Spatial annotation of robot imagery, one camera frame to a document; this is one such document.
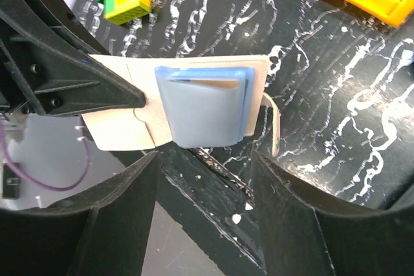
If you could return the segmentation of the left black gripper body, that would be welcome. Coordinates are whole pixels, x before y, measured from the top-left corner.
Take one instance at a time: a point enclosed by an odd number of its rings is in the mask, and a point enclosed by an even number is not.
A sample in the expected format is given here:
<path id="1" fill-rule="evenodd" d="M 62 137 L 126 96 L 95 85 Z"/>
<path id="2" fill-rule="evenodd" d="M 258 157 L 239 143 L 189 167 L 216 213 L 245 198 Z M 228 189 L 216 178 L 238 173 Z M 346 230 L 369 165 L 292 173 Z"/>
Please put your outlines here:
<path id="1" fill-rule="evenodd" d="M 1 114 L 105 109 L 106 53 L 64 0 L 1 0 Z"/>

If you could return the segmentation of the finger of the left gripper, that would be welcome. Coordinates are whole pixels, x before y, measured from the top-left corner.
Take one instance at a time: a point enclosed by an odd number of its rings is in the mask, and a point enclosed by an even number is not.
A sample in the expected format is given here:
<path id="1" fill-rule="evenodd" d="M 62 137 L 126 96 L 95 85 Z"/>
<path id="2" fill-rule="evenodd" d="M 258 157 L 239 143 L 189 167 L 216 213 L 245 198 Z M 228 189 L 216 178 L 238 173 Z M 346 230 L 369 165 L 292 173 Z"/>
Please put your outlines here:
<path id="1" fill-rule="evenodd" d="M 77 116 L 137 100 L 139 90 L 72 46 L 31 10 L 1 10 L 1 112 Z"/>

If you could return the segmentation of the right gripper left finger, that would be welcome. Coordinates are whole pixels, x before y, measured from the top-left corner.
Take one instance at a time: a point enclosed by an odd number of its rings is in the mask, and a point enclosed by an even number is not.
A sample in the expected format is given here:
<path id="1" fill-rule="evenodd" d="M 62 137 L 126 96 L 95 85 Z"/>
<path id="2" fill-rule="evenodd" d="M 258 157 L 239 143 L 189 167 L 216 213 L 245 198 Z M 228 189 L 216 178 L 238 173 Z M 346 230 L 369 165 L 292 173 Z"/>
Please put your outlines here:
<path id="1" fill-rule="evenodd" d="M 1 211 L 2 275 L 140 275 L 158 153 L 47 208 Z"/>

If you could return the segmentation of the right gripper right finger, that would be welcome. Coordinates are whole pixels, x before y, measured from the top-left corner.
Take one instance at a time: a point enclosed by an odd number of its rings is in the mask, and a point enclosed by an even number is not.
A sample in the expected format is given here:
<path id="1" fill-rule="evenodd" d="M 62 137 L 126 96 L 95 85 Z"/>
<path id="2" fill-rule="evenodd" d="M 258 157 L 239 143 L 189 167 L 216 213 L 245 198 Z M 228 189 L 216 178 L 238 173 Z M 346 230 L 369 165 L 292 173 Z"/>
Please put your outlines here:
<path id="1" fill-rule="evenodd" d="M 346 202 L 259 153 L 252 170 L 268 275 L 413 274 L 413 206 Z"/>

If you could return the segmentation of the beige leather card holder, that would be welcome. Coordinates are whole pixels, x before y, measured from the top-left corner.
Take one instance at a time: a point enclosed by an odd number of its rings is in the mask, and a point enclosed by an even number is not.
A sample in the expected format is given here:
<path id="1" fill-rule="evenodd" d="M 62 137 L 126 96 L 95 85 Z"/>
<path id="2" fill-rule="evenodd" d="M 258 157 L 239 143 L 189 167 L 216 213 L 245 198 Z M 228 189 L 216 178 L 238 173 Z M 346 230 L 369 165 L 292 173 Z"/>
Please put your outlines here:
<path id="1" fill-rule="evenodd" d="M 172 142 L 170 126 L 158 89 L 155 69 L 166 65 L 178 69 L 200 67 L 218 70 L 221 67 L 252 67 L 254 82 L 252 101 L 247 105 L 243 137 L 256 129 L 259 109 L 272 108 L 273 132 L 271 154 L 276 156 L 280 143 L 280 113 L 275 101 L 265 92 L 270 58 L 267 55 L 205 56 L 192 58 L 126 58 L 122 56 L 91 56 L 123 82 L 131 84 L 144 95 L 144 104 L 137 100 L 120 107 L 108 106 L 100 111 L 84 112 L 82 118 L 97 148 L 102 151 L 143 151 Z"/>

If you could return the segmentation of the blue plastic card sleeves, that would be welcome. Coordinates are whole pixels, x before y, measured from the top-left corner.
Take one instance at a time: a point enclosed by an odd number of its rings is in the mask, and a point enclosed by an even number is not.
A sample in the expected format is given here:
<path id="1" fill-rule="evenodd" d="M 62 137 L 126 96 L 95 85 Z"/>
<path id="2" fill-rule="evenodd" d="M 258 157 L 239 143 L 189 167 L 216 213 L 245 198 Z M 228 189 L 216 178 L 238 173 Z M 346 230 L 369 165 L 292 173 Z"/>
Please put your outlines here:
<path id="1" fill-rule="evenodd" d="M 252 67 L 155 69 L 173 141 L 182 148 L 228 147 L 240 142 L 252 102 Z"/>

